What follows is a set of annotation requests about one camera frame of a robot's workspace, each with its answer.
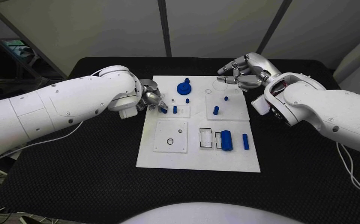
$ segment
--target white board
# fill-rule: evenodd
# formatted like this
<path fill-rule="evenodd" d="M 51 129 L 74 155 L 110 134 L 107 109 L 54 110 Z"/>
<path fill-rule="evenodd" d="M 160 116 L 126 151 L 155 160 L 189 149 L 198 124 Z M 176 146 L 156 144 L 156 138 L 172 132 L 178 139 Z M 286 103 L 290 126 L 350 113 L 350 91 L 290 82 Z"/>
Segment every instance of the white board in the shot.
<path fill-rule="evenodd" d="M 191 79 L 192 92 L 181 95 L 176 87 L 186 78 Z M 160 113 L 158 109 L 147 111 L 137 167 L 261 172 L 248 108 L 240 88 L 221 84 L 217 77 L 155 76 L 155 81 L 169 112 Z M 214 104 L 221 108 L 218 115 L 211 115 Z M 173 113 L 173 106 L 178 106 L 178 114 Z M 212 148 L 201 148 L 201 128 L 211 129 Z M 231 131 L 232 151 L 217 148 L 219 137 L 215 135 L 224 130 Z M 250 150 L 244 149 L 244 133 L 248 134 Z"/>

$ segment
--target black textured mat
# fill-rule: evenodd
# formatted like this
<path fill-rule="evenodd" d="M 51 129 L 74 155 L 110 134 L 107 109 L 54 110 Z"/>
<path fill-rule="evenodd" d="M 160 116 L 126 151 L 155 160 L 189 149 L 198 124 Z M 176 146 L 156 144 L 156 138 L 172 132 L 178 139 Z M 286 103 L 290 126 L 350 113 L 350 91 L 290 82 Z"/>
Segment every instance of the black textured mat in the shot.
<path fill-rule="evenodd" d="M 71 78 L 110 65 L 127 66 L 140 79 L 153 75 L 217 76 L 230 61 L 169 60 L 90 57 L 78 62 Z M 283 72 L 303 72 L 327 89 L 339 88 L 320 62 L 273 62 Z M 360 191 L 350 182 L 336 143 L 307 122 L 289 127 L 273 115 L 258 115 L 251 101 L 263 91 L 258 88 L 245 94 L 261 173 L 136 168 L 146 112 L 122 120 L 119 113 L 106 110 L 67 139 L 24 151 L 0 187 L 0 206 L 52 218 L 117 223 L 173 203 L 221 202 L 268 210 L 306 223 L 359 223 Z M 350 153 L 360 165 L 359 152 Z"/>

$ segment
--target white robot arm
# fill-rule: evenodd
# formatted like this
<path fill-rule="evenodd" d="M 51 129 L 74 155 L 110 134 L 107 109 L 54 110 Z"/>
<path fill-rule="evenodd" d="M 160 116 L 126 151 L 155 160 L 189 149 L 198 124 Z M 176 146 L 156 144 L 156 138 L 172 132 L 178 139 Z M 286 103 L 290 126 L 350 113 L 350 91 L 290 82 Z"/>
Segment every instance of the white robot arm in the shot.
<path fill-rule="evenodd" d="M 168 109 L 158 84 L 139 80 L 124 66 L 107 67 L 100 76 L 64 81 L 5 99 L 0 101 L 0 154 L 96 117 L 106 108 L 129 118 L 149 105 Z"/>
<path fill-rule="evenodd" d="M 218 73 L 231 69 L 234 76 L 219 76 L 221 82 L 237 84 L 244 91 L 266 86 L 253 102 L 261 115 L 273 111 L 290 126 L 306 120 L 323 136 L 360 151 L 360 95 L 327 90 L 303 74 L 283 74 L 257 53 L 235 59 Z"/>

